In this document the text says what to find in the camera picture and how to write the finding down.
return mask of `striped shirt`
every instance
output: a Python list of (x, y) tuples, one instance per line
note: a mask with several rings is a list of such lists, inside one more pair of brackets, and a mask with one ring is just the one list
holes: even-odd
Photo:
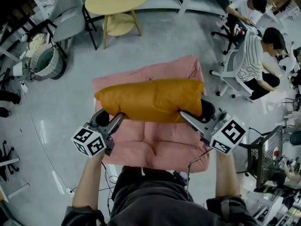
[(263, 57), (261, 38), (257, 35), (250, 35), (248, 38), (245, 38), (245, 43), (247, 43), (246, 56), (237, 75), (243, 82), (250, 81), (252, 79), (261, 81)]

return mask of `round wooden table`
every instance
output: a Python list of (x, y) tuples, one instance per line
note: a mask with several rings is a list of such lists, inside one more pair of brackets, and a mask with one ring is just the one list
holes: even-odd
[[(107, 35), (121, 36), (132, 30), (134, 25), (141, 36), (134, 8), (146, 0), (86, 0), (86, 9), (93, 14), (104, 15), (103, 49), (106, 48)], [(131, 16), (124, 12), (131, 11)]]

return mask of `man sitting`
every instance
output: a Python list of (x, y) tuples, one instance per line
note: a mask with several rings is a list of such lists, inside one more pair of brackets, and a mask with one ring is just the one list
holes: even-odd
[(226, 11), (228, 15), (228, 27), (233, 35), (244, 35), (243, 29), (257, 33), (255, 25), (265, 13), (267, 0), (235, 0)]
[(251, 34), (245, 39), (246, 56), (242, 67), (238, 72), (238, 77), (253, 90), (251, 97), (245, 99), (253, 102), (275, 91), (280, 84), (280, 79), (266, 64), (262, 62), (263, 53), (267, 52), (270, 56), (277, 56), (285, 49), (283, 35), (276, 28), (268, 28), (261, 39), (258, 35)]

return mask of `table leg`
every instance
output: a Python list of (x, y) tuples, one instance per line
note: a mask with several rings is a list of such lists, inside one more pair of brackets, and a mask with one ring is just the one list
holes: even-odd
[(139, 27), (139, 24), (138, 24), (138, 21), (137, 21), (137, 18), (136, 18), (135, 11), (134, 11), (134, 10), (131, 10), (131, 14), (132, 14), (132, 17), (133, 17), (133, 19), (134, 19), (134, 23), (135, 23), (135, 25), (136, 25), (136, 28), (137, 28), (137, 30), (138, 30), (138, 34), (139, 34), (139, 36), (141, 36), (142, 34), (141, 34), (140, 27)]
[(103, 49), (106, 48), (107, 44), (107, 25), (108, 25), (109, 15), (104, 16), (104, 25), (103, 25)]

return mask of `white sneaker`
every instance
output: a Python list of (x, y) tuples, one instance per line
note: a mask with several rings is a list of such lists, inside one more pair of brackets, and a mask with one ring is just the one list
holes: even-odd
[(248, 97), (248, 96), (243, 96), (243, 98), (244, 98), (245, 100), (250, 101), (251, 103), (254, 103), (254, 102), (255, 102), (255, 101), (251, 100), (250, 97)]

